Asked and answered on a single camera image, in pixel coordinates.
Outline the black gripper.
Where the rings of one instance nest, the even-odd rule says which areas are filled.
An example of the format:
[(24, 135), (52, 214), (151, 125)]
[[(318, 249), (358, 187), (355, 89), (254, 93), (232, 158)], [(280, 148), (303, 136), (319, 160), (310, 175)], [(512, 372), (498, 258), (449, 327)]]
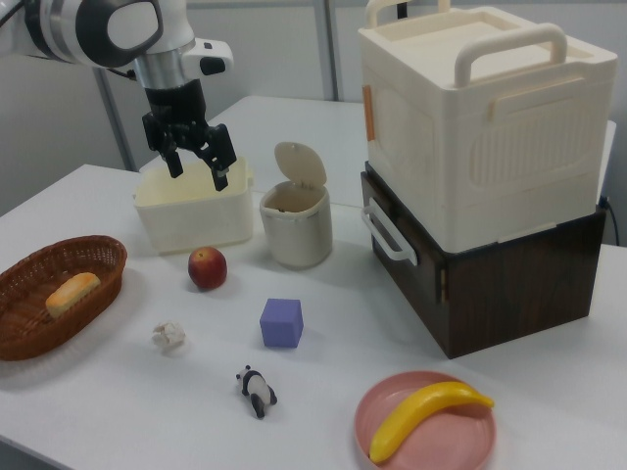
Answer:
[(199, 79), (169, 89), (145, 89), (150, 112), (142, 117), (149, 149), (158, 152), (171, 178), (183, 173), (177, 147), (200, 148), (198, 157), (210, 168), (215, 189), (228, 186), (227, 174), (236, 154), (224, 124), (208, 126)]

